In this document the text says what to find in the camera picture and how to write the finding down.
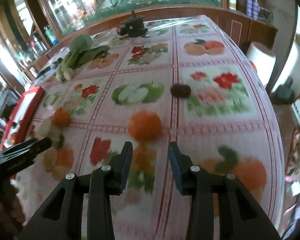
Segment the beige wooden block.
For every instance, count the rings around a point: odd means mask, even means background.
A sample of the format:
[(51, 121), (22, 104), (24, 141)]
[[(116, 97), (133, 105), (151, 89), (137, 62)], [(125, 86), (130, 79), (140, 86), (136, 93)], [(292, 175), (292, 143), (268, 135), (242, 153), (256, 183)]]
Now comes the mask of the beige wooden block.
[(61, 130), (52, 123), (51, 118), (44, 119), (34, 132), (36, 139), (49, 138), (53, 143), (59, 140), (60, 135)]

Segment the floral fruit tablecloth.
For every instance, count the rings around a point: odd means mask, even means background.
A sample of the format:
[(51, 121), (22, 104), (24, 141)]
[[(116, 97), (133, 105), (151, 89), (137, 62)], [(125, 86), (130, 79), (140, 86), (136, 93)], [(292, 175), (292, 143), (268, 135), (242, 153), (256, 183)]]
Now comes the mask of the floral fruit tablecloth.
[[(120, 37), (114, 30), (94, 36), (110, 47), (106, 57), (79, 68), (70, 81), (48, 74), (39, 80), (45, 96), (33, 124), (62, 107), (71, 125), (56, 150), (39, 155), (17, 175), (27, 220), (68, 172), (85, 175), (133, 144), (127, 186), (111, 197), (117, 239), (184, 239), (190, 197), (175, 187), (168, 146), (209, 172), (234, 172), (273, 224), (282, 211), (283, 150), (269, 97), (248, 59), (206, 16), (148, 22), (145, 37)], [(170, 87), (191, 87), (175, 98)], [(162, 135), (138, 142), (127, 131), (130, 117), (157, 113)]]

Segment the black cylindrical grinder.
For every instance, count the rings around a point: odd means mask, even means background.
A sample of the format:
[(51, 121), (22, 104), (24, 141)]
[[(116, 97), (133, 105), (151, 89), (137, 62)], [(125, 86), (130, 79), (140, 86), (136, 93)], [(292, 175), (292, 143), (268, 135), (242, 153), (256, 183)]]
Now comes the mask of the black cylindrical grinder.
[(125, 20), (125, 26), (130, 37), (139, 37), (148, 31), (144, 25), (143, 16), (137, 15), (134, 10), (132, 10), (132, 17)]

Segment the orange tangerine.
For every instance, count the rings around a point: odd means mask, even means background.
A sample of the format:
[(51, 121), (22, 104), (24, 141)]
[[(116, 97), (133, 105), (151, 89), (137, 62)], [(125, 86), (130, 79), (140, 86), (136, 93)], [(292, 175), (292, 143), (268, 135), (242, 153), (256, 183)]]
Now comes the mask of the orange tangerine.
[(157, 113), (140, 111), (130, 117), (127, 131), (138, 142), (155, 141), (162, 135), (161, 120)]
[(51, 123), (59, 129), (63, 129), (71, 124), (71, 116), (62, 107), (58, 108), (51, 117)]

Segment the wooden cabinet counter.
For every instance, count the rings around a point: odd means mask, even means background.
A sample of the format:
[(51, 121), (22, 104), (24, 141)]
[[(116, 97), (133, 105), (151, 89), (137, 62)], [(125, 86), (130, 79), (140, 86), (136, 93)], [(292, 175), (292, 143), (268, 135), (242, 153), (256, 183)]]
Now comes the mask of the wooden cabinet counter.
[[(256, 41), (268, 48), (273, 48), (277, 29), (261, 21), (253, 20), (241, 12), (226, 10), (224, 8), (209, 7), (198, 4), (188, 5), (160, 5), (135, 11), (138, 16), (143, 16), (144, 21), (168, 20), (183, 17), (195, 17), (205, 15), (217, 24), (233, 41), (241, 51), (247, 52), (250, 42)], [(117, 27), (121, 22), (132, 17), (131, 12), (123, 12), (103, 20), (92, 23), (69, 36), (62, 38), (60, 42), (32, 62), (27, 69), (33, 67), (37, 72), (47, 64), (61, 48), (68, 46), (72, 40), (81, 34), (94, 35), (102, 31)]]

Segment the purple bottle left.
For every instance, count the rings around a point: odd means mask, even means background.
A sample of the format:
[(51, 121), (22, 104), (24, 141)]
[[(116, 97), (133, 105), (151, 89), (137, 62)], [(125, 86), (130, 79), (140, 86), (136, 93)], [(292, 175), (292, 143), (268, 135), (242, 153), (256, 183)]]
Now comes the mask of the purple bottle left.
[(252, 18), (252, 8), (253, 8), (253, 2), (252, 0), (246, 0), (245, 4), (245, 14)]

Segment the purple bottle right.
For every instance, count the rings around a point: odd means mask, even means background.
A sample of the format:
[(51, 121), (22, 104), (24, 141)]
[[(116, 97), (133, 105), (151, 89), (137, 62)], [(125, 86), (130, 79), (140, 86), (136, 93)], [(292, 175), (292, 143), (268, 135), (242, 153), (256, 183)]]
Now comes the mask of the purple bottle right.
[(260, 11), (260, 6), (257, 0), (252, 0), (252, 9), (251, 9), (251, 16), (253, 20), (258, 20), (258, 14)]

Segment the dark passion fruit right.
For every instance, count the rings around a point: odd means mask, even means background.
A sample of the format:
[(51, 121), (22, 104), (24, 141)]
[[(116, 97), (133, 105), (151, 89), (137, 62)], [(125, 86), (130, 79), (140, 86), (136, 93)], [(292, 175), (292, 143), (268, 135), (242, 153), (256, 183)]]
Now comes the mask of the dark passion fruit right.
[(185, 84), (175, 84), (170, 87), (170, 93), (175, 98), (189, 98), (191, 95), (191, 87)]

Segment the white garlic bulb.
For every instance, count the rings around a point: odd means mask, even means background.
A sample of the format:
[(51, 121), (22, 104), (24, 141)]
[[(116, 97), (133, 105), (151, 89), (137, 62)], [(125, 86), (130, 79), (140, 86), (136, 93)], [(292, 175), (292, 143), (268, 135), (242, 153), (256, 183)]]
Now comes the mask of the white garlic bulb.
[(65, 78), (66, 80), (72, 80), (72, 79), (74, 78), (75, 71), (74, 71), (73, 69), (71, 69), (71, 68), (67, 68), (67, 69), (64, 71), (63, 75), (64, 75), (64, 78)]

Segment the green plastic bottle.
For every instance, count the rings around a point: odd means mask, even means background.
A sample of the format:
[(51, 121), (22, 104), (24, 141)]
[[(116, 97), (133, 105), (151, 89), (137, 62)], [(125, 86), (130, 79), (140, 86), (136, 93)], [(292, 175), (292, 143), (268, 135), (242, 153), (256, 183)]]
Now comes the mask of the green plastic bottle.
[(47, 37), (50, 39), (50, 41), (52, 42), (53, 45), (57, 45), (58, 44), (58, 40), (57, 38), (55, 37), (52, 29), (50, 28), (49, 25), (45, 26), (44, 27), (45, 29), (45, 33), (47, 35)]

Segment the green bok choy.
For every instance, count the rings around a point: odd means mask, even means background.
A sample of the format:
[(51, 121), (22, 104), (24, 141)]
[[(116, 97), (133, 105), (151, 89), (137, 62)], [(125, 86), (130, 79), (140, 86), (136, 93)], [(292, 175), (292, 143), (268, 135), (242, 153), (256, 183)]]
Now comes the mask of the green bok choy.
[(65, 81), (64, 71), (67, 68), (73, 70), (93, 61), (98, 56), (103, 56), (109, 51), (109, 46), (98, 46), (93, 48), (93, 39), (90, 35), (78, 35), (69, 46), (69, 52), (64, 58), (58, 59), (58, 67), (55, 72), (55, 78), (58, 81)]

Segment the white stool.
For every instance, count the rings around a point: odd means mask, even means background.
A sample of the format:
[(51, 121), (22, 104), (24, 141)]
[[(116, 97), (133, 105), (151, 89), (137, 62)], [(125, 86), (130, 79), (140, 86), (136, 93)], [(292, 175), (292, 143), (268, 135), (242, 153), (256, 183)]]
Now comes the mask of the white stool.
[(275, 66), (275, 54), (260, 42), (253, 41), (249, 44), (246, 57), (253, 63), (262, 85), (266, 87)]

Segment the red black small box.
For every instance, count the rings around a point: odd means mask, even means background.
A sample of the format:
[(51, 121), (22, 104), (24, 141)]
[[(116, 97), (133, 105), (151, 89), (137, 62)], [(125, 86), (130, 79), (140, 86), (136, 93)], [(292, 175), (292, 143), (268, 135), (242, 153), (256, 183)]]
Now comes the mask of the red black small box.
[(120, 24), (119, 26), (117, 26), (116, 32), (120, 36), (128, 35), (128, 27), (126, 26), (126, 24)]

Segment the purple bottle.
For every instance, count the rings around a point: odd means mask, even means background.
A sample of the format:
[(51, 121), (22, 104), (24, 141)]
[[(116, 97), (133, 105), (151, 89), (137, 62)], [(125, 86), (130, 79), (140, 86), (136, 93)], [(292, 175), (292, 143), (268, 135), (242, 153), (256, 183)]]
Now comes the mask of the purple bottle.
[(252, 18), (252, 8), (253, 8), (253, 2), (252, 0), (246, 0), (245, 4), (245, 14)]
[(253, 20), (258, 20), (258, 14), (260, 11), (260, 6), (257, 0), (252, 0), (252, 9), (251, 9), (251, 16)]

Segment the red white tray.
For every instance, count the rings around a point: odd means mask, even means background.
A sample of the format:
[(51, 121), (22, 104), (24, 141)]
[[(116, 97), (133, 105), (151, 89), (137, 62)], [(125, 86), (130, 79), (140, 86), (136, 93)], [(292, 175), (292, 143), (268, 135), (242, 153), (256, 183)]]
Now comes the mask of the red white tray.
[(24, 92), (10, 116), (0, 143), (0, 151), (23, 142), (32, 117), (43, 98), (45, 90), (36, 86)]

